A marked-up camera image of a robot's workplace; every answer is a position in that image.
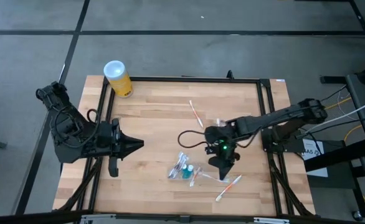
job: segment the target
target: white lid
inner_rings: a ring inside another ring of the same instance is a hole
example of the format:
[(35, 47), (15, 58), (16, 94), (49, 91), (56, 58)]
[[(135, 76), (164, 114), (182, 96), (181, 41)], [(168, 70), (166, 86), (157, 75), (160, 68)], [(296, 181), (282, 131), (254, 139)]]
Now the white lid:
[(107, 78), (119, 78), (124, 72), (125, 65), (117, 60), (108, 62), (103, 68), (103, 73)]

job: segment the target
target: small bottle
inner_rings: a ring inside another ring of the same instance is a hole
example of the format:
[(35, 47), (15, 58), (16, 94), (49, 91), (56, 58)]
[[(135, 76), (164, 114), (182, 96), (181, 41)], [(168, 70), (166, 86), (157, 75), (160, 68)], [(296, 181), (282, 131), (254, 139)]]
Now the small bottle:
[(181, 173), (183, 174), (185, 171), (187, 171), (187, 164), (184, 164), (181, 168)]
[(122, 62), (110, 61), (103, 68), (103, 73), (114, 89), (116, 96), (126, 98), (133, 93), (130, 77), (126, 71), (126, 67)]
[(191, 177), (192, 173), (194, 171), (194, 166), (193, 165), (189, 165), (188, 168), (182, 173), (182, 178), (183, 179), (188, 179)]

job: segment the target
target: table leg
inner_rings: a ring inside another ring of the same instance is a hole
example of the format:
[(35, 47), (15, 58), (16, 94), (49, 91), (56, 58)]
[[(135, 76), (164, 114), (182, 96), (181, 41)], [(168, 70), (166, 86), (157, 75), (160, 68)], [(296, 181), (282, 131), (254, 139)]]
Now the table leg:
[(354, 197), (356, 198), (358, 211), (361, 214), (361, 216), (365, 218), (365, 200), (363, 197), (363, 193), (361, 192), (361, 188), (358, 184), (357, 177), (355, 176), (355, 173), (354, 173), (354, 167), (351, 164), (351, 162), (349, 162), (349, 166), (350, 166), (353, 178), (354, 178), (354, 185), (356, 187), (355, 189), (353, 189), (353, 194), (354, 194)]
[(322, 84), (346, 84), (346, 78), (344, 77), (322, 76), (320, 81)]
[(305, 161), (306, 171), (332, 166), (340, 162), (352, 161), (365, 156), (365, 140), (324, 153)]
[(351, 169), (351, 172), (353, 173), (354, 178), (365, 177), (365, 172), (364, 172), (364, 167), (363, 166), (353, 167)]

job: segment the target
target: black cable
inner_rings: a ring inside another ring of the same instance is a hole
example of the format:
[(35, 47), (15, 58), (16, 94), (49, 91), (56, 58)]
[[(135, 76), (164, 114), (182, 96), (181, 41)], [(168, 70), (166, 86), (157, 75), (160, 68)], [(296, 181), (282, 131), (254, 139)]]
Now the black cable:
[(329, 129), (329, 128), (333, 128), (333, 127), (336, 127), (336, 126), (340, 126), (340, 125), (343, 125), (343, 124), (349, 124), (349, 123), (353, 123), (353, 122), (357, 122), (357, 121), (365, 121), (365, 118), (363, 118), (363, 119), (356, 119), (356, 120), (352, 120), (352, 121), (347, 121), (347, 122), (343, 122), (343, 123), (339, 123), (339, 124), (334, 124), (334, 125), (328, 126), (326, 128), (323, 128), (323, 129), (320, 129), (320, 130), (317, 130), (317, 131), (313, 131), (313, 132), (310, 132), (310, 133), (301, 134), (297, 138), (304, 138), (305, 136), (310, 135), (310, 134), (318, 133), (320, 131), (324, 131), (324, 130)]
[(87, 111), (87, 120), (89, 121), (89, 122), (91, 122), (91, 123), (95, 123), (94, 121), (92, 121), (91, 120), (91, 118), (90, 118), (90, 113), (91, 112), (96, 112), (97, 113), (97, 111), (95, 110), (95, 109), (89, 109), (88, 111)]
[(61, 110), (57, 110), (58, 112), (57, 112), (57, 114), (55, 115), (55, 119), (54, 119), (54, 129), (55, 129), (55, 133), (56, 133), (56, 135), (58, 135), (58, 136), (60, 136), (60, 137), (62, 137), (60, 134), (59, 134), (59, 132), (58, 132), (58, 125), (57, 125), (57, 120), (58, 120), (58, 117), (59, 117), (59, 115), (65, 110), (65, 109), (67, 109), (67, 107), (65, 106), (65, 107), (63, 107), (63, 108), (61, 108)]
[(311, 138), (313, 139), (313, 141), (314, 141), (314, 143), (315, 143), (315, 147), (317, 148), (317, 150), (318, 150), (318, 152), (320, 153), (320, 155), (322, 155), (323, 153), (321, 152), (321, 149), (320, 149), (320, 147), (319, 147), (319, 146), (318, 146), (318, 144), (317, 144), (317, 139), (315, 139), (314, 135), (313, 135), (313, 134), (311, 134), (311, 133), (308, 133), (308, 135), (310, 135), (310, 136), (311, 136)]
[(346, 88), (346, 86), (347, 86), (347, 85), (344, 85), (344, 86), (343, 86), (342, 88), (340, 88), (338, 91), (336, 91), (336, 92), (334, 92), (334, 93), (330, 94), (328, 97), (323, 98), (323, 99), (322, 99), (322, 100), (320, 100), (320, 101), (322, 102), (322, 101), (324, 101), (324, 100), (327, 100), (327, 99), (331, 98), (333, 95), (335, 95), (335, 94), (339, 93), (339, 92), (340, 92), (340, 91), (342, 91), (344, 88)]
[(262, 127), (259, 127), (257, 130), (256, 130), (256, 132), (252, 135), (252, 138), (251, 138), (251, 140), (245, 145), (245, 146), (242, 146), (242, 145), (240, 145), (240, 144), (238, 144), (237, 143), (237, 145), (239, 146), (239, 147), (241, 147), (241, 148), (246, 148), (246, 147), (248, 147), (251, 143), (252, 143), (252, 141), (253, 141), (253, 139), (255, 139), (255, 136), (256, 136), (256, 134), (261, 130), (261, 128)]
[(84, 142), (82, 142), (81, 144), (77, 145), (77, 146), (73, 146), (70, 144), (67, 144), (66, 142), (63, 142), (63, 144), (65, 144), (67, 147), (71, 147), (71, 148), (79, 148), (84, 146), (86, 143), (88, 143), (92, 138), (94, 138), (95, 134), (98, 131), (98, 127), (100, 126), (100, 121), (101, 121), (101, 117), (98, 116), (98, 111), (95, 109), (90, 109), (91, 111), (94, 111), (97, 114), (97, 123), (95, 125), (94, 131), (93, 133), (90, 135), (90, 137), (88, 137), (86, 140), (84, 140)]
[(197, 144), (195, 144), (195, 145), (193, 145), (193, 146), (185, 146), (185, 145), (181, 144), (181, 142), (180, 142), (180, 137), (181, 137), (183, 134), (185, 134), (185, 133), (196, 133), (196, 134), (203, 134), (203, 135), (205, 135), (205, 133), (201, 133), (201, 132), (199, 132), (199, 131), (194, 131), (194, 130), (186, 130), (186, 131), (183, 131), (183, 132), (181, 132), (181, 133), (178, 135), (178, 137), (177, 137), (177, 142), (178, 142), (178, 144), (179, 144), (181, 147), (184, 147), (184, 148), (186, 148), (186, 149), (190, 149), (190, 148), (196, 147), (196, 146), (198, 146), (198, 145), (200, 145), (200, 144), (207, 144), (207, 146), (209, 146), (209, 143), (207, 143), (207, 142), (205, 142), (205, 141), (202, 141), (202, 142), (200, 142), (200, 143), (197, 143)]

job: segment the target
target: yellow cup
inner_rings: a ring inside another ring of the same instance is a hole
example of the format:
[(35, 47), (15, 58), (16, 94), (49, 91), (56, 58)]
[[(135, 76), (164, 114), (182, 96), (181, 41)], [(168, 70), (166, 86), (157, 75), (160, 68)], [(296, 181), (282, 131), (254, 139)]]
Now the yellow cup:
[(130, 77), (122, 62), (117, 60), (108, 62), (103, 68), (103, 73), (114, 89), (116, 96), (126, 98), (133, 94)]

